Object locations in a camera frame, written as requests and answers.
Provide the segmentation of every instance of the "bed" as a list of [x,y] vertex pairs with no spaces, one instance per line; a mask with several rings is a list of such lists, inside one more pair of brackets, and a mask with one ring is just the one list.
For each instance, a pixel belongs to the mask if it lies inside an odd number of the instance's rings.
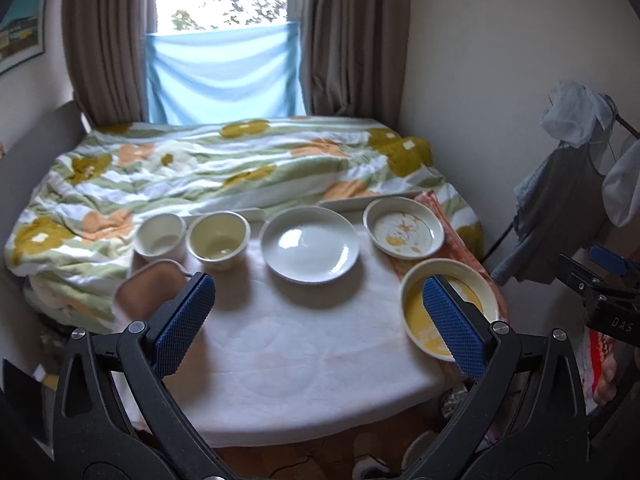
[[[73,117],[71,105],[65,113]],[[376,121],[118,124],[90,131],[55,158],[11,230],[5,264],[26,278],[24,293],[40,312],[109,333],[116,328],[111,298],[126,278],[136,226],[152,215],[248,207],[270,215],[411,189],[434,189],[461,238],[481,251],[478,219],[433,166],[429,143]]]

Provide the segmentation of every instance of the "orange patterned napkin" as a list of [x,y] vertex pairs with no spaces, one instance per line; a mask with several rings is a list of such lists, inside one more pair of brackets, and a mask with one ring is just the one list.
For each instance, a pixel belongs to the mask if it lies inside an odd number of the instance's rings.
[[[498,309],[500,311],[500,317],[504,320],[508,320],[507,317],[507,302],[504,300],[502,293],[498,286],[491,279],[486,269],[476,260],[475,256],[466,248],[465,243],[460,239],[458,233],[451,227],[447,221],[446,216],[440,208],[440,204],[436,199],[436,194],[433,191],[423,191],[414,198],[416,202],[420,202],[422,205],[427,206],[433,213],[440,219],[442,226],[444,227],[445,238],[444,244],[440,250],[435,253],[433,258],[450,258],[451,260],[457,260],[463,264],[468,265],[473,270],[476,270],[489,284],[492,291],[495,294],[495,299],[498,301]],[[402,280],[404,275],[416,264],[415,260],[399,260],[392,256],[389,256],[391,266],[396,272],[396,276]]]

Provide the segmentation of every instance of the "bowl rim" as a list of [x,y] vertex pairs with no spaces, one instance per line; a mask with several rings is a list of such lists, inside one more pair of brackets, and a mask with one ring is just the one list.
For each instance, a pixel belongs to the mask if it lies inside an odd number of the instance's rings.
[[[207,218],[211,218],[212,216],[220,216],[220,215],[231,215],[231,216],[235,216],[236,218],[239,218],[244,224],[244,238],[242,239],[242,243],[233,252],[229,254],[225,254],[224,256],[220,256],[219,258],[204,258],[203,256],[200,256],[199,254],[197,254],[196,251],[191,246],[191,235],[193,234],[193,230],[196,228],[196,226],[199,223],[203,222]],[[195,256],[200,262],[205,262],[207,264],[218,264],[221,262],[226,262],[227,260],[230,260],[234,256],[237,256],[239,253],[244,251],[244,249],[247,247],[249,243],[249,238],[251,238],[251,226],[249,225],[249,222],[241,214],[235,213],[233,211],[216,211],[213,213],[202,215],[193,224],[189,226],[189,229],[187,230],[187,235],[186,235],[187,249],[189,250],[189,252],[193,256]]]
[[[482,277],[482,275],[477,270],[475,270],[473,267],[468,266],[467,264],[464,264],[463,262],[459,262],[459,261],[454,260],[452,258],[430,258],[429,260],[425,260],[422,263],[417,264],[416,266],[413,266],[404,275],[404,277],[402,278],[402,281],[400,282],[400,288],[399,288],[400,315],[402,317],[402,325],[404,326],[404,331],[409,336],[411,341],[413,341],[414,344],[420,350],[422,350],[425,354],[428,354],[433,358],[439,359],[440,361],[446,361],[446,362],[449,362],[449,363],[454,363],[456,360],[454,359],[453,355],[444,356],[442,354],[437,354],[436,352],[432,352],[431,350],[425,348],[422,345],[422,343],[420,341],[418,341],[418,339],[414,336],[413,332],[409,328],[408,323],[406,322],[406,316],[404,315],[404,292],[405,292],[405,289],[407,288],[407,283],[409,282],[411,277],[414,276],[415,274],[417,274],[423,267],[427,266],[428,264],[441,263],[441,262],[447,262],[447,263],[453,262],[454,264],[457,264],[457,265],[463,267],[465,270],[470,270],[478,279],[480,279],[482,281],[482,283],[486,284],[486,286],[488,287],[488,290],[491,292],[491,297],[493,298],[492,304],[488,305],[488,307],[490,307],[492,312],[495,313],[494,316],[491,316],[491,317],[495,317],[494,321],[500,319],[500,310],[498,309],[498,300],[495,297],[495,293],[492,290],[491,286],[486,282],[486,280]],[[485,317],[487,317],[486,314],[485,314],[485,306],[484,305],[482,306],[482,314]]]
[[[373,235],[373,232],[371,231],[371,229],[369,227],[369,215],[371,213],[371,210],[376,205],[380,204],[382,201],[391,201],[391,200],[402,201],[402,202],[412,202],[412,203],[418,205],[419,208],[424,209],[426,211],[426,215],[432,217],[439,225],[439,229],[438,229],[439,230],[439,234],[442,234],[442,236],[439,237],[438,242],[431,244],[431,247],[425,253],[420,253],[420,254],[416,254],[415,256],[413,256],[411,254],[404,255],[404,254],[393,253],[392,251],[388,250],[384,245],[382,245],[378,240],[376,240],[376,237]],[[374,200],[373,202],[371,202],[364,209],[364,213],[362,214],[362,224],[364,225],[364,228],[367,230],[367,233],[369,234],[369,238],[371,238],[371,241],[373,242],[373,244],[377,248],[379,248],[381,251],[383,251],[383,253],[388,254],[389,256],[392,256],[394,258],[398,258],[399,260],[423,260],[425,258],[429,258],[430,256],[433,256],[435,253],[437,253],[442,248],[442,246],[444,245],[444,240],[447,237],[447,234],[444,231],[444,225],[442,225],[442,222],[440,221],[440,219],[438,218],[436,213],[434,213],[431,209],[429,209],[424,204],[421,204],[420,202],[417,202],[415,200],[412,200],[411,198],[406,198],[406,197],[403,197],[403,196],[385,196],[385,197],[379,198],[379,199]]]
[[[180,221],[180,235],[178,236],[177,240],[169,246],[167,250],[162,251],[161,253],[158,253],[158,254],[149,254],[146,251],[142,250],[142,245],[140,243],[140,229],[142,229],[146,223],[151,222],[156,218],[160,218],[161,216],[173,216],[177,218]],[[139,227],[136,230],[136,234],[133,237],[133,248],[144,259],[147,259],[147,258],[166,259],[166,256],[169,253],[171,253],[181,243],[184,242],[187,232],[188,232],[187,222],[185,222],[184,218],[182,218],[181,216],[177,215],[176,213],[158,213],[157,215],[153,215],[145,219],[142,222],[142,224],[139,225]]]
[[[285,274],[283,274],[283,273],[281,273],[281,272],[279,272],[279,271],[277,271],[276,269],[273,268],[273,266],[269,263],[269,261],[265,257],[265,252],[264,252],[264,234],[267,231],[268,227],[270,225],[272,225],[274,220],[276,220],[277,218],[279,218],[281,216],[286,216],[288,214],[293,213],[294,211],[300,211],[300,210],[312,210],[312,211],[316,211],[316,212],[318,210],[320,210],[320,211],[322,211],[324,213],[327,213],[327,216],[331,216],[332,218],[339,218],[340,222],[345,222],[346,224],[349,225],[349,227],[351,228],[351,231],[353,231],[353,240],[355,241],[354,257],[353,257],[353,262],[351,263],[350,266],[343,267],[342,270],[340,270],[340,272],[337,272],[336,274],[332,275],[330,278],[328,278],[326,280],[319,280],[319,281],[297,280],[296,278],[292,278],[290,276],[287,276],[287,275],[285,275]],[[335,212],[335,211],[333,211],[331,209],[328,209],[326,207],[320,207],[320,206],[315,206],[315,205],[299,205],[299,206],[289,207],[287,209],[284,209],[284,210],[276,213],[274,216],[269,218],[264,223],[262,228],[260,229],[260,235],[258,237],[258,243],[260,245],[260,254],[262,255],[262,259],[264,260],[264,263],[267,264],[267,266],[273,272],[275,272],[278,276],[280,276],[284,280],[287,280],[287,281],[293,282],[293,283],[298,283],[299,285],[322,285],[324,283],[329,283],[329,282],[332,282],[333,280],[337,280],[338,278],[342,277],[347,272],[349,272],[349,270],[351,270],[353,268],[353,266],[358,261],[358,257],[360,256],[360,241],[358,240],[358,232],[356,231],[356,228],[354,227],[354,225],[351,222],[349,222],[340,213]]]

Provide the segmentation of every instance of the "blue fabric window cover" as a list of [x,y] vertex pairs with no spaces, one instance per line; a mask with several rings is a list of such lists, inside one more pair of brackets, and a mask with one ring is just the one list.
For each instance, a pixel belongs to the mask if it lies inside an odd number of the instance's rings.
[[149,121],[214,124],[304,115],[297,22],[148,34]]

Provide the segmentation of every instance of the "picture frame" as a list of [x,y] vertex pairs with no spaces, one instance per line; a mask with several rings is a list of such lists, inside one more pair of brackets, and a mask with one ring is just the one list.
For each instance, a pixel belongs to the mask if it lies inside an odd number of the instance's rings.
[[47,0],[14,0],[0,22],[0,76],[45,52]]

